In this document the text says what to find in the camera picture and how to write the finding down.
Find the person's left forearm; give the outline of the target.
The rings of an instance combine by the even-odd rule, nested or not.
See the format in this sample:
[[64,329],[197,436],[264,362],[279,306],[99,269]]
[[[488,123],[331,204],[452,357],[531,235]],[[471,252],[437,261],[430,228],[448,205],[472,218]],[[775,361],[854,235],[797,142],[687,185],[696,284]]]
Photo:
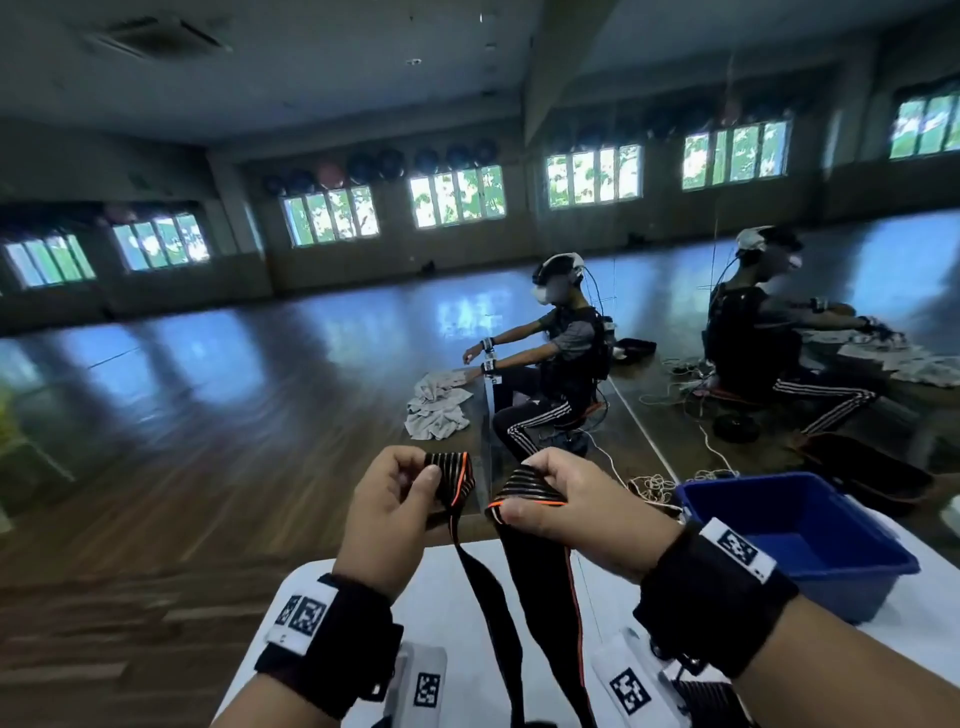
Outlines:
[[255,674],[210,728],[341,728],[341,721],[274,678]]

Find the pile of grey cloths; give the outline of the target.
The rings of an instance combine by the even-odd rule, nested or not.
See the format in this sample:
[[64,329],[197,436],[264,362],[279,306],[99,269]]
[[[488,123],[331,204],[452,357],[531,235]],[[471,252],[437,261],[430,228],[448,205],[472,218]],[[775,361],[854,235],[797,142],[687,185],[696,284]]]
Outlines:
[[906,335],[887,338],[853,330],[800,331],[803,342],[826,349],[844,363],[866,363],[890,374],[895,381],[960,388],[960,355],[940,355],[912,344]]
[[426,373],[406,404],[404,428],[414,441],[443,441],[466,430],[471,421],[463,405],[473,397],[465,370]]

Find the black plastic tub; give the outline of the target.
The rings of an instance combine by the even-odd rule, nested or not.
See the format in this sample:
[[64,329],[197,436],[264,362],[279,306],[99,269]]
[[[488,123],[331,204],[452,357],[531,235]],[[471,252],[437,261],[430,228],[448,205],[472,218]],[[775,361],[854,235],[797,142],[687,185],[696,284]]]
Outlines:
[[812,473],[860,504],[890,514],[909,513],[926,500],[933,475],[868,443],[839,433],[819,433],[791,444]]

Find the black left wristband with marker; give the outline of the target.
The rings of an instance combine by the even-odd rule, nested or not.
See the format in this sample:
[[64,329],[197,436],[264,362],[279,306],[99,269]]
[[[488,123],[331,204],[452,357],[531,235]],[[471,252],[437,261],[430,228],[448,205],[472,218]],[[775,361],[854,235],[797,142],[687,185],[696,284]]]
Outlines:
[[385,698],[403,636],[392,606],[355,579],[324,574],[287,600],[254,671],[342,721],[358,700]]

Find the ceiling air vent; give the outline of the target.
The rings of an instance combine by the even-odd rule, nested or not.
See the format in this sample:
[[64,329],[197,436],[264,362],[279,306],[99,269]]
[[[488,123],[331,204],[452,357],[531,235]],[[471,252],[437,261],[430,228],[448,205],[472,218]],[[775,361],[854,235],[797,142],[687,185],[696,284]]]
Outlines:
[[177,62],[233,47],[201,25],[170,13],[111,22],[83,34],[89,45],[140,61]]

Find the person's left hand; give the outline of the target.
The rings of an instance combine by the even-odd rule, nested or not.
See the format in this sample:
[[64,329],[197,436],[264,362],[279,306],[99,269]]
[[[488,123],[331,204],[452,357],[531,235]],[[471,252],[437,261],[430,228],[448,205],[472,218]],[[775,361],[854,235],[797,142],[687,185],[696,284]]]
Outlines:
[[332,574],[397,600],[424,556],[427,528],[407,526],[407,492],[427,465],[411,445],[376,455],[354,490]]

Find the black wristband with marker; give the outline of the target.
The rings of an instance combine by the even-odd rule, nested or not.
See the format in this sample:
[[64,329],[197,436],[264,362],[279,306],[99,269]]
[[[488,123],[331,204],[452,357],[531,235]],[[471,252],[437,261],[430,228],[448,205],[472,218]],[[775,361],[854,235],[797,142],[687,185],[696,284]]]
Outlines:
[[632,614],[691,674],[710,666],[735,680],[799,594],[771,556],[713,517],[683,527],[641,580]]
[[324,574],[287,600],[254,671],[342,721],[358,700],[385,698],[403,636],[392,606],[355,579]]

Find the black right wristband with marker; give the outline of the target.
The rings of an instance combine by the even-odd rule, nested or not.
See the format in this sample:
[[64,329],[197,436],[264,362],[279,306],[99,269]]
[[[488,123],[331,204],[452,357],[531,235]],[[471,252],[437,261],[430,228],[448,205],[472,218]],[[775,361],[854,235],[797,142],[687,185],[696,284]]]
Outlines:
[[632,614],[691,674],[710,666],[735,680],[799,594],[771,556],[713,517],[683,527],[641,580]]

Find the row of windows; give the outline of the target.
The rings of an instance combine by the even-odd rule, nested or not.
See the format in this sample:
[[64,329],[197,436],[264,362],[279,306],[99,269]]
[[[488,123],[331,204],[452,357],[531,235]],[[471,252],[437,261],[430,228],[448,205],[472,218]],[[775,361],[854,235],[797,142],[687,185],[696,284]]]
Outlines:
[[707,128],[719,87],[567,106],[515,98],[346,117],[212,147],[0,119],[0,298],[27,328],[960,206],[960,102],[898,116],[817,76],[787,115]]

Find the blue plastic bin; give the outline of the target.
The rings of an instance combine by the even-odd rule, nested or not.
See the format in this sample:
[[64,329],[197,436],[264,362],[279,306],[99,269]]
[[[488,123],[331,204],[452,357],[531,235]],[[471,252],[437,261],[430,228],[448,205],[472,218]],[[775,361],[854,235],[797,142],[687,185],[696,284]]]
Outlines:
[[869,623],[918,559],[864,509],[805,471],[691,480],[675,492],[688,520],[718,522],[713,534],[741,564],[761,552],[800,592],[851,625]]

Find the person's right hand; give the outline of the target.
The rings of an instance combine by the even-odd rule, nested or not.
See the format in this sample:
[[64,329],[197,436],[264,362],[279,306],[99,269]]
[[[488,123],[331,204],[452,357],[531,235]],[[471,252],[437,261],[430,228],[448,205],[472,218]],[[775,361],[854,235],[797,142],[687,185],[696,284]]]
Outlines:
[[641,584],[683,531],[589,460],[549,447],[524,464],[566,497],[578,526],[577,531],[524,532],[563,544],[632,584]]

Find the white headset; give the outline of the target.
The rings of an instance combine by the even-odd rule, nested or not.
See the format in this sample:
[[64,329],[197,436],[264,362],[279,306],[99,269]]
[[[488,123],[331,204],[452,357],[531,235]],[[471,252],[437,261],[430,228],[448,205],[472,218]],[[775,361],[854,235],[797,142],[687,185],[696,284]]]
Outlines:
[[788,226],[766,224],[742,229],[736,237],[741,266],[764,266],[776,273],[803,266],[803,242]]
[[582,257],[562,252],[539,263],[532,274],[533,295],[542,306],[565,306],[573,298],[586,273]]

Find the black garment with orange trim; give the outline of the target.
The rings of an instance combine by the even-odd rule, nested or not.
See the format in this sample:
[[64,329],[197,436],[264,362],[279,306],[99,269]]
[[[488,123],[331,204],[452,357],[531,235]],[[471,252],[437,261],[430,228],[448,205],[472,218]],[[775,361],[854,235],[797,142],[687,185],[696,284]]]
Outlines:
[[[520,636],[508,608],[505,591],[485,564],[469,554],[459,540],[459,520],[475,490],[472,458],[467,452],[426,453],[426,466],[436,466],[440,480],[436,499],[443,509],[427,519],[427,528],[445,524],[463,571],[486,622],[493,653],[510,701],[510,728],[535,728],[525,716]],[[598,728],[586,687],[583,619],[574,584],[570,549],[561,543],[525,533],[506,523],[501,507],[520,500],[560,507],[567,498],[534,467],[518,466],[486,505],[516,588],[526,625],[543,652],[550,670],[571,706],[580,728]]]

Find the person's right forearm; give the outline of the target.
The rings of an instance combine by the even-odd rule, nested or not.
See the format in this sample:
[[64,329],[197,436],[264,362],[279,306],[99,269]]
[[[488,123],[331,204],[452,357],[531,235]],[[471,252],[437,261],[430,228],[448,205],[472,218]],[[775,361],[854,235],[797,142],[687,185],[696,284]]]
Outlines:
[[760,728],[960,728],[960,687],[802,596],[731,683]]

